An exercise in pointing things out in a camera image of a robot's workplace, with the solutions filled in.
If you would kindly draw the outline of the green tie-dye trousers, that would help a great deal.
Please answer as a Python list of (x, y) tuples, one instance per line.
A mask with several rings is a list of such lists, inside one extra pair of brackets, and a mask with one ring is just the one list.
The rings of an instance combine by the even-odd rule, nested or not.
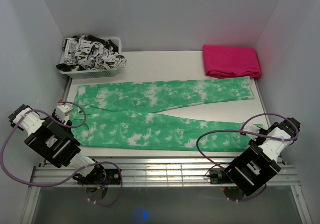
[(195, 151), (243, 151), (249, 138), (236, 134), (236, 122), (207, 121), (168, 115), (168, 110), (205, 104), (251, 100), (248, 77), (231, 79), (123, 82), (81, 85), (70, 116), (75, 138), (87, 147)]

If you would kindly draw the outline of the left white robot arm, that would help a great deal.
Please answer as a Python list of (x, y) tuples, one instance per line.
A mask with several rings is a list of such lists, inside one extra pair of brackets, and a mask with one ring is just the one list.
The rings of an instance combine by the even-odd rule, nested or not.
[(73, 179), (78, 184), (101, 184), (106, 171), (95, 160), (82, 155), (80, 143), (71, 131), (72, 122), (68, 116), (73, 112), (70, 102), (57, 105), (52, 115), (41, 118), (38, 111), (22, 104), (8, 118), (11, 127), (27, 132), (24, 143), (57, 168), (81, 168)]

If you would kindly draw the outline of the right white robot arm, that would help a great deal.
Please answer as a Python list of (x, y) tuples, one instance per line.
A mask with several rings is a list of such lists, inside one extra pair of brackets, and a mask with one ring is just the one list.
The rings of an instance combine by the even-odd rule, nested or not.
[(281, 123), (275, 122), (269, 129), (245, 123), (241, 130), (250, 138), (249, 147), (224, 169), (224, 173), (249, 196), (280, 172), (277, 159), (295, 142), (300, 122), (289, 117)]

